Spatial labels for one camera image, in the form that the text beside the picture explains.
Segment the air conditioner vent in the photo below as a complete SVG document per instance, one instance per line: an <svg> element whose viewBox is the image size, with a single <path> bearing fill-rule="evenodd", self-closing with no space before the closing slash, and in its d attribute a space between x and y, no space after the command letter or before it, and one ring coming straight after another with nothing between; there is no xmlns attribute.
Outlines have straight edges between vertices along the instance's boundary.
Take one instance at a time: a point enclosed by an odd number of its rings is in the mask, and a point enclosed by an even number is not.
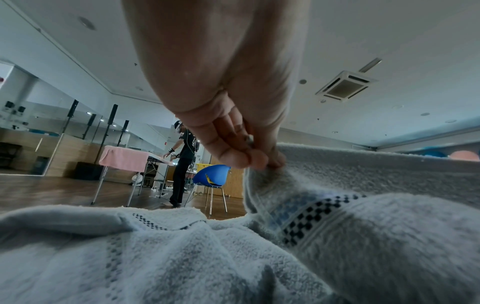
<svg viewBox="0 0 480 304"><path fill-rule="evenodd" d="M343 71L326 86L321 88L315 95L345 102L375 82L376 80L364 77L363 75Z"/></svg>

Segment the wooden floor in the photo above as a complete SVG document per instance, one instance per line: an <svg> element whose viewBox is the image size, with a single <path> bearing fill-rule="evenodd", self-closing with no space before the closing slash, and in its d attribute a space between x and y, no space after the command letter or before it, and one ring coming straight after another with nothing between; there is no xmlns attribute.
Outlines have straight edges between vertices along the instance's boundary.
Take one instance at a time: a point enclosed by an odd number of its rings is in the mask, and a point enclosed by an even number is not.
<svg viewBox="0 0 480 304"><path fill-rule="evenodd" d="M98 181L82 181L59 177L37 176L8 176L0 175L0 213L40 205L64 204L75 206L90 206L97 190ZM104 182L100 194L93 207L121 207L125 206L132 187L127 184ZM148 210L168 209L170 196L159 199L157 192L143 188L138 196L135 190L130 207ZM205 195L195 196L187 206L195 207L205 213ZM241 199L227 198L225 213L224 202L221 196L213 196L211 219L228 219L245 215Z"/></svg>

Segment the pink tablecloth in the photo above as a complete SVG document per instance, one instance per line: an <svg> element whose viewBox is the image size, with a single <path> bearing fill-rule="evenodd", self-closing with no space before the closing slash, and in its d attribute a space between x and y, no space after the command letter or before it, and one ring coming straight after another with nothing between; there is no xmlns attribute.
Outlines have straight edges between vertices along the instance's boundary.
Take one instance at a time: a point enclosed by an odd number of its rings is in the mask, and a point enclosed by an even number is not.
<svg viewBox="0 0 480 304"><path fill-rule="evenodd" d="M148 152L105 146L98 163L115 169L144 172L148 158Z"/></svg>

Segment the wooden cabinet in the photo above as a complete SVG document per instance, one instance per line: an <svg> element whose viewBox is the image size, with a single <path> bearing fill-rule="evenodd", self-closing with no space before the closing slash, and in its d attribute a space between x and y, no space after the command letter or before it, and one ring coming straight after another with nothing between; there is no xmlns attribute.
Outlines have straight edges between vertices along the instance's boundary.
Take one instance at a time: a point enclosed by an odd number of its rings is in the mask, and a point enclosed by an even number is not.
<svg viewBox="0 0 480 304"><path fill-rule="evenodd" d="M211 158L210 164L217 165L222 164L215 158ZM228 172L228 177L226 178L226 183L223 185L223 190L225 192L225 196L236 197L236 198L243 198L244 197L244 171L240 169L230 169ZM222 191L220 189L215 189L213 191L214 195L222 195Z"/></svg>

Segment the table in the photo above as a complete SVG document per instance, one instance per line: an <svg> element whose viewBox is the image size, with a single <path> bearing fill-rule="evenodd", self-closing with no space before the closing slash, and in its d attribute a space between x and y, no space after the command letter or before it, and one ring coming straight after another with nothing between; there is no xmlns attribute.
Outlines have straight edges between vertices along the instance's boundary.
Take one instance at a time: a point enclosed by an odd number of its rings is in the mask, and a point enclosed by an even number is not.
<svg viewBox="0 0 480 304"><path fill-rule="evenodd" d="M119 170L137 172L136 180L133 182L130 197L128 198L128 202L126 204L126 206L129 207L130 201L132 200L132 197L134 195L135 187L137 186L137 180L140 176L140 173L142 172L146 173L149 164L153 165L153 164L156 164L157 162L165 163L168 166L173 165L171 161L168 161L163 157L160 157L153 153L138 151L138 150L133 150L128 148L105 146L103 153L101 155L100 161L98 162L100 165L104 166L103 173L101 175L100 182L98 184L98 189L96 190L96 194L95 194L95 197L93 198L93 201L91 202L91 205L95 204L95 201L100 193L100 189L102 187L102 184L104 182L108 169L114 168ZM144 181L145 181L145 177L141 181L138 195L140 195L140 192L142 191L142 186L144 184Z"/></svg>

